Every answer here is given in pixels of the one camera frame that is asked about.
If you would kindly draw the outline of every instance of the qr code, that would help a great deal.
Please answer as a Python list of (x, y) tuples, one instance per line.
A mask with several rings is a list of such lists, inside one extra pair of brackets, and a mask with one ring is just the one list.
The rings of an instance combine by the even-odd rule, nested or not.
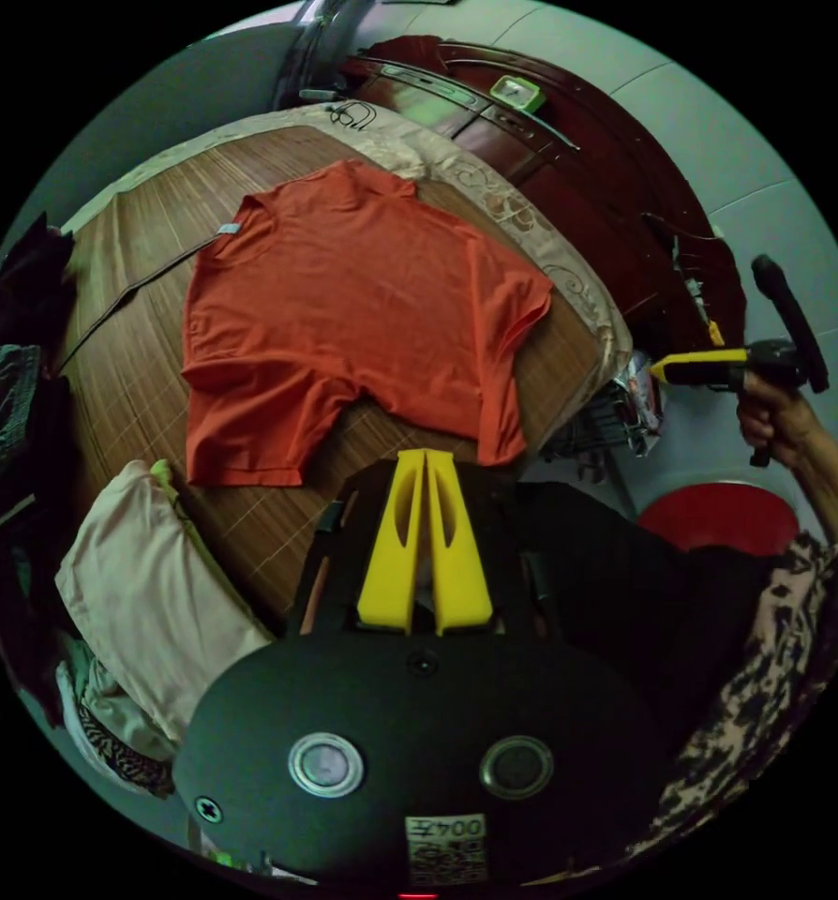
[(411, 841), (414, 885), (454, 885), (487, 881), (485, 841)]

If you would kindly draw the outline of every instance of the orange t-shirt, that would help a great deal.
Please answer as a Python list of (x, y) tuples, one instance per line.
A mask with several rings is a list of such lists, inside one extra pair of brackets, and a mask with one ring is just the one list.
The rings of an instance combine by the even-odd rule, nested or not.
[(303, 483), (361, 394), (420, 428), (525, 449), (513, 356), (553, 283), (413, 182), (356, 160), (245, 197), (184, 311), (194, 485)]

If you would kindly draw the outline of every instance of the dark clothing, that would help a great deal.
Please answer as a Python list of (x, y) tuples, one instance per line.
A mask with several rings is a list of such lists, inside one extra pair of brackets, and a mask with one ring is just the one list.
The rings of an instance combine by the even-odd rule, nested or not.
[(775, 557), (683, 552), (566, 484), (520, 484), (524, 550), (544, 556), (563, 635), (650, 703), (673, 752), (737, 671)]
[(65, 378), (48, 361), (75, 301), (71, 235), (41, 216), (0, 267), (0, 655), (14, 686), (61, 720), (54, 627), (74, 631), (53, 584), (79, 459)]
[(38, 345), (45, 358), (59, 347), (75, 306), (75, 281), (66, 275), (74, 246), (43, 213), (13, 245), (0, 267), (0, 347)]

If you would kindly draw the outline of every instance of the earphones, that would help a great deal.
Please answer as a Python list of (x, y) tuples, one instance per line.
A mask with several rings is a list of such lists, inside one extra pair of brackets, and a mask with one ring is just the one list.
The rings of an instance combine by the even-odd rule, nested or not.
[[(360, 119), (355, 119), (351, 113), (351, 110), (356, 107), (360, 107), (363, 110), (363, 117)], [(322, 108), (329, 113), (329, 117), (334, 124), (343, 125), (345, 128), (354, 128), (357, 131), (362, 131), (367, 125), (374, 122), (378, 115), (371, 106), (362, 100), (348, 100), (340, 106), (329, 103)]]

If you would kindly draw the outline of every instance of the wooden cabinet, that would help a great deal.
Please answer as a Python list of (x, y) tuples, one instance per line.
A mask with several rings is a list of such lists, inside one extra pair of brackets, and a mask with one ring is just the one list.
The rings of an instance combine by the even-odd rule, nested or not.
[(455, 136), (454, 143), (518, 186), (544, 164), (540, 153), (550, 144), (545, 135), (534, 126), (524, 127), (514, 113), (490, 106)]
[(394, 110), (448, 138), (462, 131), (490, 105), (489, 100), (474, 91), (399, 66), (381, 66), (353, 96)]
[[(429, 35), (375, 44), (343, 71), (354, 96), (446, 134), (522, 190), (591, 264), (642, 346), (711, 347), (689, 278), (701, 282), (726, 344), (743, 343), (746, 300), (731, 251), (668, 154), (603, 91), (543, 60)], [(535, 117), (490, 96), (507, 73), (544, 89)]]

